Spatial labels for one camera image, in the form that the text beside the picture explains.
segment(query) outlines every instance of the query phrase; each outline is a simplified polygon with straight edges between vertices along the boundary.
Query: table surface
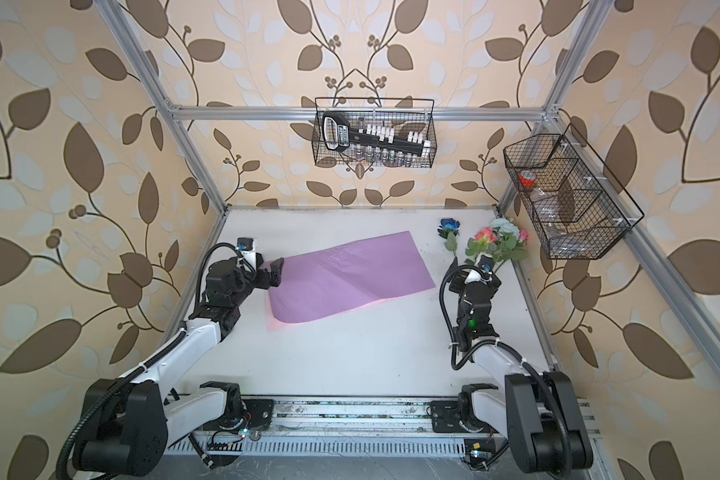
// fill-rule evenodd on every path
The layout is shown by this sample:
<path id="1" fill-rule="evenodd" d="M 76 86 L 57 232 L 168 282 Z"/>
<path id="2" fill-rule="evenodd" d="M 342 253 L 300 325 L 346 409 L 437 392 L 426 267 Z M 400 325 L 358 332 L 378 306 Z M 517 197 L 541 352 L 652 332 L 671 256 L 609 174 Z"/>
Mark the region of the table surface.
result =
<path id="1" fill-rule="evenodd" d="M 407 230 L 439 287 L 453 260 L 437 233 L 440 219 L 447 217 L 461 222 L 458 252 L 463 261 L 467 238 L 487 226 L 494 214 L 489 210 L 232 210 L 219 242 L 234 244 L 239 236 L 251 236 L 256 251 L 265 260 L 274 260 Z M 229 258 L 225 250 L 217 250 L 211 263 Z M 502 266 L 498 277 L 501 288 L 490 314 L 494 328 L 501 341 L 547 370 L 511 264 Z M 254 290 L 241 305 L 234 330 L 184 375 L 179 390 L 192 392 L 215 380 L 239 383 L 243 395 L 455 396 L 462 385 L 491 382 L 489 374 L 471 362 L 461 370 L 451 369 L 450 339 L 437 287 L 275 332 L 267 331 L 266 292 Z M 456 294 L 446 291 L 445 301 L 454 319 Z"/>

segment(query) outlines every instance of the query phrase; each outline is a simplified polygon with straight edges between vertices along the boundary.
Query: gray floor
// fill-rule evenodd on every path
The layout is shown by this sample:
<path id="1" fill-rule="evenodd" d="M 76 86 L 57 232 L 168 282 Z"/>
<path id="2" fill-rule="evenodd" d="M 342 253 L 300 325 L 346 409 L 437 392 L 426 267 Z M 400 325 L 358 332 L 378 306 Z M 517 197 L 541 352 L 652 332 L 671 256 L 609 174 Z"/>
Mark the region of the gray floor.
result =
<path id="1" fill-rule="evenodd" d="M 589 475 L 576 471 L 571 478 L 585 480 Z M 510 452 L 502 456 L 488 473 L 473 472 L 458 460 L 442 458 L 349 458 L 349 457 L 263 457 L 241 456 L 229 466 L 208 470 L 197 456 L 163 456 L 148 480 L 188 478 L 224 480 L 542 480 L 546 474 L 524 474 Z"/>

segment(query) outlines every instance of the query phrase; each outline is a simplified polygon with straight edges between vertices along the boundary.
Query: black wire mesh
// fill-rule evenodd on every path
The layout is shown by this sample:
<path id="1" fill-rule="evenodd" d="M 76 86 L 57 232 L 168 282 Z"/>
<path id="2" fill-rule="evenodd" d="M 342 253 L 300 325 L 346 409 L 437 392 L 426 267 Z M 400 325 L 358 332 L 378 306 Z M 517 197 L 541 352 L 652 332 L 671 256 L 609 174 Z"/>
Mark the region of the black wire mesh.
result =
<path id="1" fill-rule="evenodd" d="M 361 164 L 388 168 L 431 168 L 438 142 L 434 100 L 424 98 L 321 97 L 315 99 L 312 152 L 315 164 L 330 168 Z"/>
<path id="2" fill-rule="evenodd" d="M 642 219 L 621 211 L 565 134 L 509 145 L 504 162 L 552 260 L 599 259 Z"/>

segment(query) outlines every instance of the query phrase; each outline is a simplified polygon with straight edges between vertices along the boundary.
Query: wallpaper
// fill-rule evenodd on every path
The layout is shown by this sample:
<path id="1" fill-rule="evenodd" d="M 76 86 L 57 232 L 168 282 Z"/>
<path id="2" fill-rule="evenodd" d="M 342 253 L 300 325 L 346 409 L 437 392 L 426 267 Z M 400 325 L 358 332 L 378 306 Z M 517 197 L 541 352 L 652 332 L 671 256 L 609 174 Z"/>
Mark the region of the wallpaper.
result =
<path id="1" fill-rule="evenodd" d="M 307 122 L 197 120 L 190 134 L 234 206 L 497 204 L 509 182 L 501 149 L 528 135 L 523 122 L 442 122 L 435 129 L 432 168 L 368 167 L 333 158 L 316 165 Z M 187 194 L 196 192 L 194 185 L 188 178 Z"/>
<path id="2" fill-rule="evenodd" d="M 151 353 L 216 218 L 90 2 L 0 0 L 0 478 Z"/>
<path id="3" fill-rule="evenodd" d="M 615 2 L 579 73 L 563 119 L 720 325 L 720 0 Z M 720 382 L 624 242 L 526 264 L 622 478 L 720 478 Z"/>
<path id="4" fill-rule="evenodd" d="M 539 107 L 583 0 L 123 0 L 173 103 Z"/>

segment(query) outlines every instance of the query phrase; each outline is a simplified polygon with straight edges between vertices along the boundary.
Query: purple paper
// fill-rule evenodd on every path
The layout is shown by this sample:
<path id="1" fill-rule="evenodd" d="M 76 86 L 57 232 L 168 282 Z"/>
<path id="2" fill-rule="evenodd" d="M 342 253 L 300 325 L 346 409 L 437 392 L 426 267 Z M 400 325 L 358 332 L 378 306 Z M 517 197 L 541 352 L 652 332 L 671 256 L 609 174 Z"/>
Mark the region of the purple paper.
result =
<path id="1" fill-rule="evenodd" d="M 304 323 L 431 288 L 411 233 L 400 232 L 290 256 L 268 292 L 275 318 Z"/>

